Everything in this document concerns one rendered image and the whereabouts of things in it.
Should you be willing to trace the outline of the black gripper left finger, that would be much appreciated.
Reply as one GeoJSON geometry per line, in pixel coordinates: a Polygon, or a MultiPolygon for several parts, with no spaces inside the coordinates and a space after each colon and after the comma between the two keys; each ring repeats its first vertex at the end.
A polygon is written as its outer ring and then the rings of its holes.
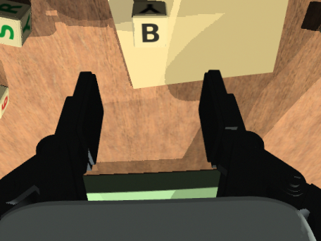
{"type": "Polygon", "coordinates": [[[88,201],[83,175],[96,165],[102,123],[96,75],[82,71],[55,134],[41,139],[33,157],[0,179],[0,220],[38,202],[88,201]]]}

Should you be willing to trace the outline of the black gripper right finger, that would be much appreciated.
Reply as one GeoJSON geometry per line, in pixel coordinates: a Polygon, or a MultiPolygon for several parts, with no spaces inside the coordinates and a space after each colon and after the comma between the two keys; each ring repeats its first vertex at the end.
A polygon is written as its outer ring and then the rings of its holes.
{"type": "Polygon", "coordinates": [[[246,130],[220,70],[204,74],[199,118],[207,161],[221,172],[216,197],[286,202],[302,213],[316,241],[321,241],[321,189],[309,185],[299,171],[265,150],[259,135],[246,130]]]}

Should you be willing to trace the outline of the beige flat mat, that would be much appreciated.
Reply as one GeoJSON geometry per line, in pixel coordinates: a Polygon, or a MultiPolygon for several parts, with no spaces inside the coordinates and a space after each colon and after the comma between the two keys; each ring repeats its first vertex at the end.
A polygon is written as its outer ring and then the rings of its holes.
{"type": "Polygon", "coordinates": [[[289,0],[108,0],[133,88],[273,73],[289,0]],[[168,45],[134,47],[134,2],[165,2],[168,45]]]}

